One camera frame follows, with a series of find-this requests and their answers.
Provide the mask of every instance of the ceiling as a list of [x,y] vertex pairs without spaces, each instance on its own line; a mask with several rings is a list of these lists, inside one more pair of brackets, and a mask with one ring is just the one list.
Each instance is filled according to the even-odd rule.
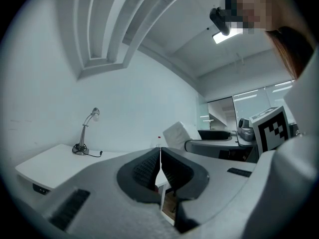
[[188,67],[185,72],[195,79],[236,60],[271,49],[266,36],[258,29],[216,44],[212,35],[219,31],[209,19],[209,12],[219,6],[219,1],[177,0],[155,22],[142,45],[161,53],[160,56],[172,64],[182,61],[184,67]]

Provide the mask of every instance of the ceiling light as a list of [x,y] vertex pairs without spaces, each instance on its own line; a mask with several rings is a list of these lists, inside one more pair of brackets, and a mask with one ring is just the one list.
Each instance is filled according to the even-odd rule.
[[218,44],[218,43],[220,43],[220,42],[222,42],[222,41],[227,40],[227,39],[230,38],[230,37],[235,36],[236,34],[242,34],[242,33],[243,33],[243,29],[242,29],[242,28],[232,28],[232,29],[230,30],[229,35],[226,36],[226,35],[223,35],[223,34],[220,32],[220,33],[218,33],[218,34],[216,34],[216,35],[213,35],[213,38],[214,38],[216,44]]
[[245,100],[245,99],[249,99],[249,98],[255,98],[257,95],[252,95],[252,96],[248,96],[248,97],[245,97],[245,98],[239,98],[239,99],[235,99],[235,101],[240,101],[240,100]]
[[234,95],[234,97],[241,96],[241,95],[248,94],[248,93],[252,93],[252,92],[255,92],[255,91],[258,91],[258,90],[253,90],[253,91],[245,92],[245,93],[242,93],[242,94]]
[[284,83],[281,83],[281,84],[277,84],[277,85],[275,85],[275,87],[276,86],[280,86],[280,85],[284,85],[284,84],[288,84],[288,83],[291,83],[292,81],[288,81],[288,82],[284,82]]
[[274,90],[273,93],[274,93],[274,92],[278,92],[278,91],[282,91],[282,90],[287,90],[287,89],[290,89],[290,88],[292,88],[292,87],[293,87],[293,86],[289,86],[289,87],[285,87],[285,88],[282,88],[282,89]]

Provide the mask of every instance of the glass partition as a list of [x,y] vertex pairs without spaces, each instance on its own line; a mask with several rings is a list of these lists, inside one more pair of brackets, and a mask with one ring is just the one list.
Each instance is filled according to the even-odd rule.
[[249,119],[271,107],[265,88],[233,96],[237,125],[241,118]]
[[209,112],[206,99],[198,94],[197,99],[197,130],[209,129]]
[[288,93],[290,88],[292,88],[294,81],[288,81],[281,84],[276,84],[266,87],[266,93],[273,107],[283,106],[287,115],[287,120],[289,124],[295,123],[295,118],[293,117],[290,109],[288,108],[284,96]]

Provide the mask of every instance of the white wall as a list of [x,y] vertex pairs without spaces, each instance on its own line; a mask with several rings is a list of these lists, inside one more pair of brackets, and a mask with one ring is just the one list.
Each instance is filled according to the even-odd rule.
[[[94,150],[146,149],[175,122],[196,124],[197,91],[141,52],[127,69],[77,82],[57,26],[56,0],[31,0],[1,44],[0,163],[6,172],[59,143],[78,143],[94,107],[100,121],[85,138]],[[19,186],[14,194],[34,205],[40,195],[10,178]]]
[[273,50],[264,51],[236,64],[221,67],[199,78],[201,93],[208,101],[290,80]]
[[207,120],[209,117],[208,113],[208,103],[206,99],[198,94],[198,106],[197,106],[197,130],[208,130],[210,129],[209,127],[209,122],[204,121]]
[[210,129],[224,130],[225,128],[225,124],[219,120],[214,120],[210,123]]
[[236,117],[231,116],[227,117],[227,126],[225,127],[226,130],[237,130],[237,122]]
[[227,125],[226,115],[219,102],[208,103],[208,111],[224,125]]

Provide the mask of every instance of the cable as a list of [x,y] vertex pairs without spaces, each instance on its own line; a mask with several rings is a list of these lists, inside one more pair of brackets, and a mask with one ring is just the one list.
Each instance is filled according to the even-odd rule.
[[80,155],[80,154],[78,154],[78,153],[79,153],[79,152],[82,152],[82,154],[88,155],[88,156],[91,156],[91,157],[101,157],[101,156],[102,156],[102,151],[100,151],[100,156],[93,156],[93,155],[84,153],[84,151],[86,151],[86,150],[87,150],[87,147],[86,147],[85,144],[84,144],[83,147],[80,147],[79,144],[77,143],[77,144],[74,145],[73,148],[72,148],[72,152],[73,152],[74,154],[76,154],[76,155]]

